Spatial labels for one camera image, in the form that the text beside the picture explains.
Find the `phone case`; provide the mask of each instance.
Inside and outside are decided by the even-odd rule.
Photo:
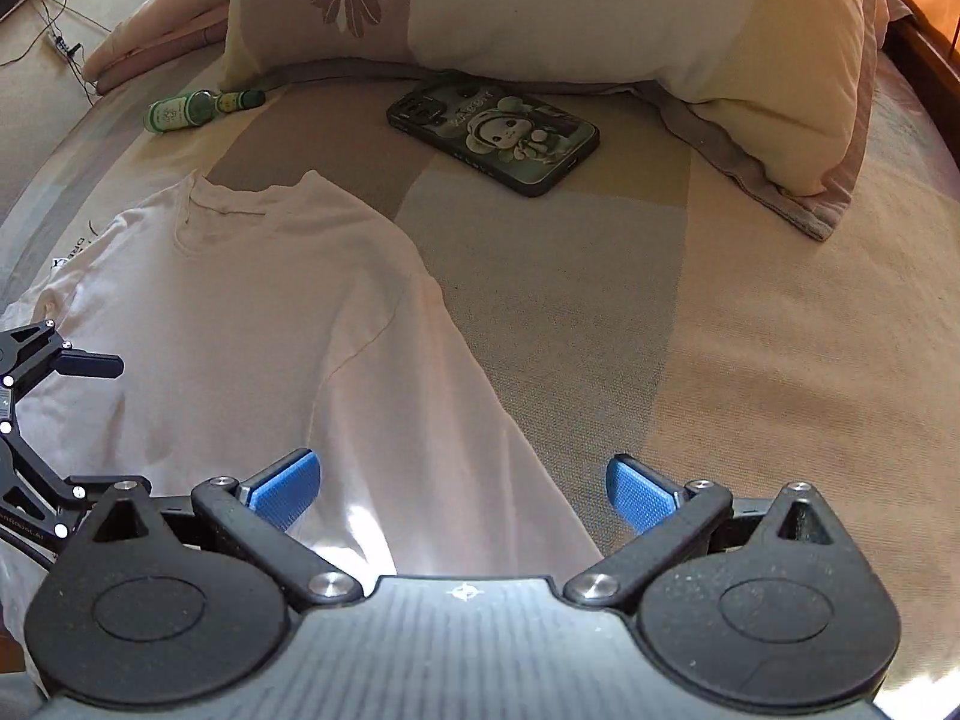
[[[463,74],[421,85],[390,106],[387,121],[528,197],[553,187],[600,142],[589,122]]]

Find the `bedsheet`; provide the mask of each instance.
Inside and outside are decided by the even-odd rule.
[[[858,198],[824,244],[627,95],[555,98],[603,142],[540,199],[390,129],[410,81],[293,84],[197,131],[142,131],[148,103],[211,85],[218,61],[216,47],[181,57],[78,125],[0,226],[2,304],[191,170],[247,190],[318,170],[419,247],[602,549],[631,536],[603,493],[618,451],[741,495],[809,480],[904,618],[880,705],[896,720],[956,705],[960,172],[884,57]]]

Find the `white t-shirt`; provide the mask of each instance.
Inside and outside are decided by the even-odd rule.
[[[260,193],[191,175],[155,194],[2,326],[42,319],[126,364],[114,381],[52,374],[17,405],[61,476],[143,474],[179,495],[306,446],[323,489],[291,534],[367,591],[397,572],[565,581],[599,560],[416,247],[315,172]],[[42,572],[0,557],[22,641]]]

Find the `small glass bottle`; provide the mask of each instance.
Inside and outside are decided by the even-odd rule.
[[[170,132],[186,127],[200,127],[213,119],[217,111],[217,95],[200,89],[189,95],[159,100],[143,115],[143,127],[148,132]]]
[[[251,108],[260,108],[267,101],[267,95],[259,89],[250,89],[246,92],[221,92],[217,95],[217,110],[220,113],[234,111],[248,111]]]

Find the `t-shirt seam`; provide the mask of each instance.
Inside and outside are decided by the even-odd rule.
[[[325,377],[323,377],[323,381],[320,381],[320,384],[318,384],[317,386],[317,394],[314,397],[313,404],[311,405],[311,409],[310,409],[310,423],[307,425],[307,430],[306,430],[306,437],[308,442],[312,442],[313,440],[313,429],[317,420],[317,406],[318,406],[318,403],[320,402],[320,395],[323,393],[323,388],[330,382],[330,379],[332,379],[337,373],[343,370],[351,362],[356,360],[370,346],[372,346],[373,343],[376,343],[383,336],[384,333],[387,332],[390,326],[394,323],[394,320],[397,318],[397,313],[400,310],[400,304],[403,302],[403,300],[405,300],[407,293],[410,292],[411,282],[415,278],[419,278],[421,276],[422,274],[407,274],[405,281],[403,283],[403,289],[400,290],[400,295],[397,297],[397,302],[394,303],[394,307],[390,312],[390,319],[387,319],[387,322],[384,322],[383,326],[379,330],[377,330],[376,333],[374,333],[373,336],[371,336],[371,338],[368,338],[366,341],[363,342],[362,346],[360,346],[358,349],[355,349],[352,353],[349,354],[349,356],[345,357],[344,360],[342,360],[342,362],[339,362],[339,364],[337,364],[336,367],[333,368],[333,370],[330,370],[330,372],[327,375],[325,375]]]

